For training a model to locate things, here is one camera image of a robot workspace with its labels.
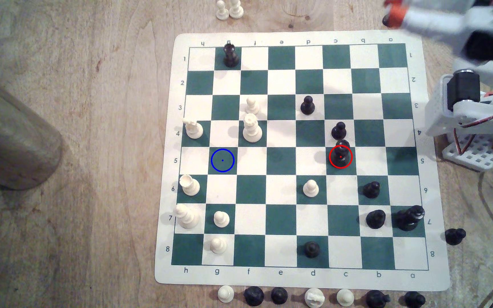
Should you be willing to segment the white gripper, black motor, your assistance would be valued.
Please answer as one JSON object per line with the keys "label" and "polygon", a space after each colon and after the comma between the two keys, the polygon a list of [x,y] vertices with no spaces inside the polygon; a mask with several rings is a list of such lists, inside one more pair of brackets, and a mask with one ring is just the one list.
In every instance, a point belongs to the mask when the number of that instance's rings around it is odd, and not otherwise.
{"label": "white gripper, black motor", "polygon": [[[386,27],[441,41],[454,40],[464,33],[463,16],[456,13],[428,11],[426,1],[384,1],[388,9],[382,22]],[[493,60],[493,5],[472,5],[465,20],[469,34],[462,47],[465,58],[476,61]]]}

